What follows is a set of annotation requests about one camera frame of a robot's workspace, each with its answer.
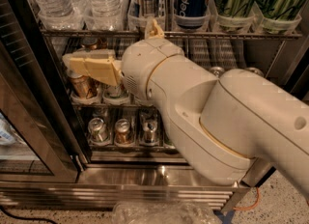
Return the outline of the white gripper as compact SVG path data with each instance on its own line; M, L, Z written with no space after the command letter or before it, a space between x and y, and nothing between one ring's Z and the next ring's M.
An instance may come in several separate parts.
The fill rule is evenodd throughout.
M126 89L141 100L147 99L147 85L153 71L167 58L184 55L183 50L169 42L154 17L147 19L145 40L129 46L122 63L111 49L79 50L62 59L69 70L89 76L98 82L118 86L122 80Z

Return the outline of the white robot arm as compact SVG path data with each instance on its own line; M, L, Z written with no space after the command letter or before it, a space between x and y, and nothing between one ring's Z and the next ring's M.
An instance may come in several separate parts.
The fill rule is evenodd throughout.
M209 181L232 185L261 158L309 198L309 106L260 75L233 69L214 76L166 40L155 20L119 60L92 50L63 61L153 105L176 149Z

